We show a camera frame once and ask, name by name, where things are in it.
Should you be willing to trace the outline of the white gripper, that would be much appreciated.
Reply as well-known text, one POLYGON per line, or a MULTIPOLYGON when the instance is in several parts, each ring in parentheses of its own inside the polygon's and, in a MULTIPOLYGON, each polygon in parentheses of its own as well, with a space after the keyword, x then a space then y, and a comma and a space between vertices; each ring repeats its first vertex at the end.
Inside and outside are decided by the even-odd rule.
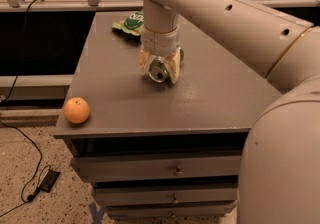
POLYGON ((146 73, 152 54, 166 56, 164 65, 169 73, 171 82, 175 84, 180 75, 181 64, 181 51, 179 49, 176 50, 180 43, 180 26, 177 26, 173 31, 165 33, 154 32, 143 26, 141 43, 142 47, 139 52, 140 73, 142 75, 146 73))

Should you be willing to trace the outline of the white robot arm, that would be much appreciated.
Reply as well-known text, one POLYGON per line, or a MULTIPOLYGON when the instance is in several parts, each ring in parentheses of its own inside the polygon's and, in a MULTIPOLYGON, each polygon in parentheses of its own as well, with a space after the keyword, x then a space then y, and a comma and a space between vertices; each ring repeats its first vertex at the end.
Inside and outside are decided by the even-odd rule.
POLYGON ((320 224, 318 27, 249 0, 144 0, 144 49, 172 54, 179 16, 282 93, 246 139, 238 223, 320 224))

